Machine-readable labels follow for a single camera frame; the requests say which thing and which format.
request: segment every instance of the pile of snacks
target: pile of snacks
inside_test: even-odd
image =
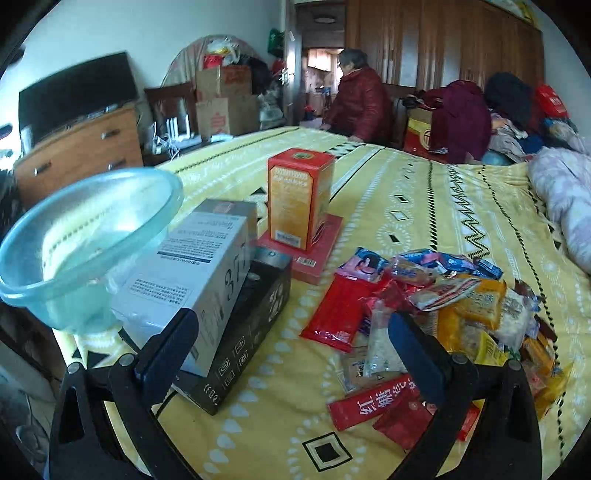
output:
[[[539,419],[564,391],[571,365],[556,364],[557,336],[537,314],[543,298],[521,280],[510,288],[487,260],[421,249],[390,260],[359,247],[301,336],[340,354],[346,397],[329,404],[338,430],[381,416],[374,429],[411,449],[436,407],[425,402],[388,336],[392,312],[410,313],[448,352],[473,363],[521,361]],[[458,435],[465,441],[483,400],[473,402]]]

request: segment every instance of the white box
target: white box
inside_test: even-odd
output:
[[[207,376],[250,269],[247,222],[194,211],[138,261],[111,308],[140,348],[188,307],[197,313],[199,336],[181,369]]]

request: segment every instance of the pink box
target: pink box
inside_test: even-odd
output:
[[[258,244],[291,256],[293,258],[291,261],[291,276],[306,283],[318,285],[320,275],[339,236],[342,223],[342,217],[328,213],[320,238],[306,251],[271,240],[269,230],[262,234]]]

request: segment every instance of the gray hair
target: gray hair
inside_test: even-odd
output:
[[[360,69],[368,64],[368,56],[357,48],[346,48],[339,53],[341,65],[353,64],[353,67]]]

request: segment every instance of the patterned bed sheet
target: patterned bed sheet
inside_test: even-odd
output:
[[[335,351],[298,335],[332,272],[357,246],[385,257],[428,247],[488,258],[505,271],[508,284],[521,278],[546,296],[541,314],[558,334],[557,361],[574,362],[566,392],[540,424],[547,478],[591,416],[591,290],[589,278],[564,255],[559,229],[545,218],[526,166],[446,166],[326,132],[281,128],[162,165],[184,185],[185,200],[171,226],[207,197],[241,200],[266,191],[267,158],[291,147],[335,155],[329,212],[345,219],[340,237],[320,285],[292,281],[290,301],[217,415],[175,394],[154,407],[179,451],[206,480],[387,478],[404,452],[372,421],[336,431],[326,407],[343,397]],[[266,227],[263,218],[259,233]],[[56,332],[56,338],[67,364],[101,367],[129,351],[116,329],[89,336]],[[116,409],[108,410],[124,451],[145,469]],[[456,443],[442,472],[457,465],[465,447]]]

